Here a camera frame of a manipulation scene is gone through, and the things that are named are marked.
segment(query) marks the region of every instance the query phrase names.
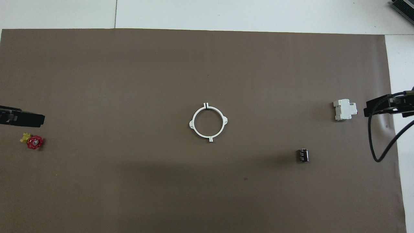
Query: white circuit breaker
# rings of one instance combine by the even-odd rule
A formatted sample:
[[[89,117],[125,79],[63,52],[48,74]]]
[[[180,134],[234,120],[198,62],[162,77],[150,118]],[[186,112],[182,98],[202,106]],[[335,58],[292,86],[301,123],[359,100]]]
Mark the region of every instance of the white circuit breaker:
[[[356,104],[350,103],[349,99],[334,101],[334,107],[336,111],[335,120],[337,121],[352,119],[352,115],[358,114]]]

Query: black ribbed object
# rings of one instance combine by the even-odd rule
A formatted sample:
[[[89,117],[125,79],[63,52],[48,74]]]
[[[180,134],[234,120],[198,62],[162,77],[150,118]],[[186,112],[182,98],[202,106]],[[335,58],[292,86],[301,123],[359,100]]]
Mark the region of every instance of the black ribbed object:
[[[394,0],[391,7],[414,24],[414,0]]]

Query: red knob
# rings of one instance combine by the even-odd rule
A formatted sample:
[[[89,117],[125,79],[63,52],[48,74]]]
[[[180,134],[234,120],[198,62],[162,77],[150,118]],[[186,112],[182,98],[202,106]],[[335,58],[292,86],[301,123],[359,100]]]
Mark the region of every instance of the red knob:
[[[42,146],[42,144],[43,144],[42,137],[35,135],[35,136],[29,138],[29,140],[27,141],[27,148],[36,149],[36,148]]]

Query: brown surface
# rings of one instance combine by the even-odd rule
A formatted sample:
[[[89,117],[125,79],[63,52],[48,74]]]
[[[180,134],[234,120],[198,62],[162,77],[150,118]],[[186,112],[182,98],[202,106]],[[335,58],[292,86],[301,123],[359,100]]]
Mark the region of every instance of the brown surface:
[[[365,101],[390,93],[384,36],[3,30],[0,231],[405,232],[396,146],[370,155]],[[359,115],[335,122],[332,102]],[[209,143],[188,126],[228,117]],[[197,128],[220,121],[203,112]],[[377,150],[394,136],[373,121]],[[42,150],[19,142],[46,139]],[[297,163],[307,148],[310,162]]]

